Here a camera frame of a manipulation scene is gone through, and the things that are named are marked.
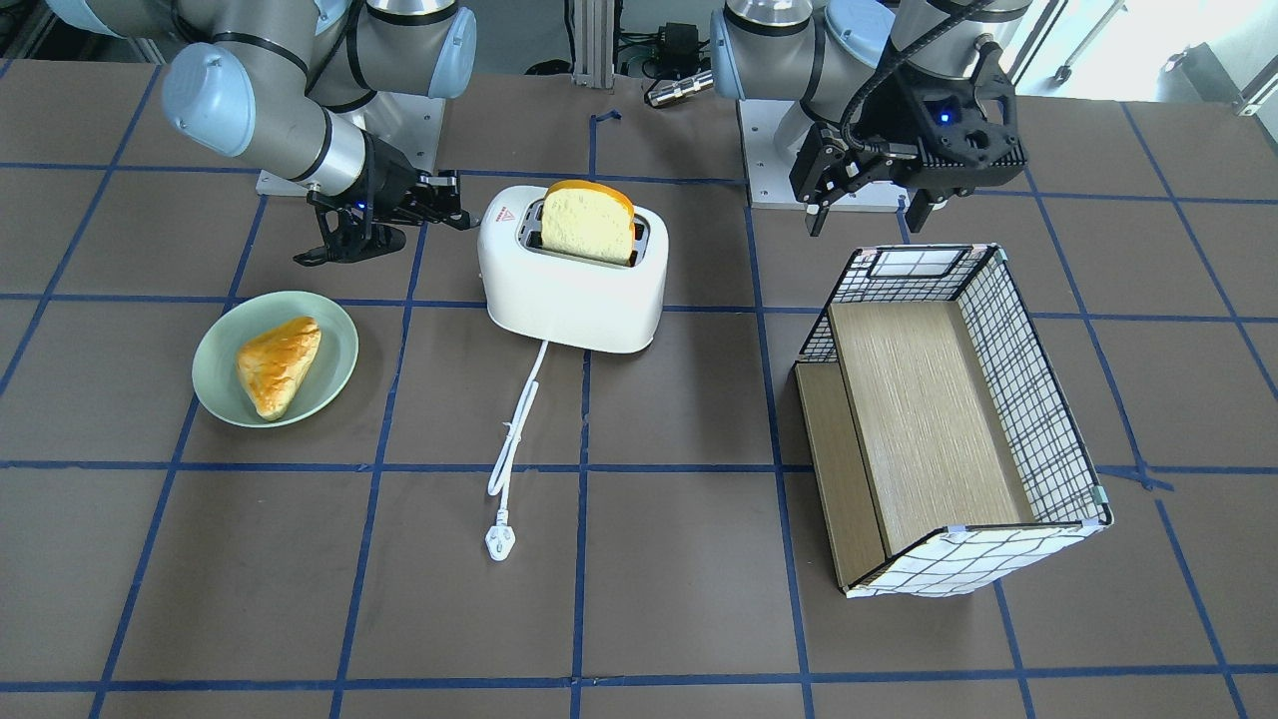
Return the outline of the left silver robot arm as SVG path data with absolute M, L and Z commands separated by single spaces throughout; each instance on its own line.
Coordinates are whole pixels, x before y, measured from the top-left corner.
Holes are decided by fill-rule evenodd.
M 1005 40 L 1026 1 L 727 1 L 711 31 L 714 88 L 794 101 L 806 120 L 787 174 L 817 236 L 835 201 L 872 183 L 932 209 L 1028 167 Z

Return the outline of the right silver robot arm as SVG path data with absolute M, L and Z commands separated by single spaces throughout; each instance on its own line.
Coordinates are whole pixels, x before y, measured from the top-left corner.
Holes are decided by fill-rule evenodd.
M 428 172 L 366 111 L 382 95 L 452 100 L 469 83 L 475 17 L 456 1 L 52 1 L 69 26 L 170 37 L 170 124 L 206 149 L 305 188 L 322 241 L 300 266 L 405 246 L 405 229 L 474 227 L 456 172 Z

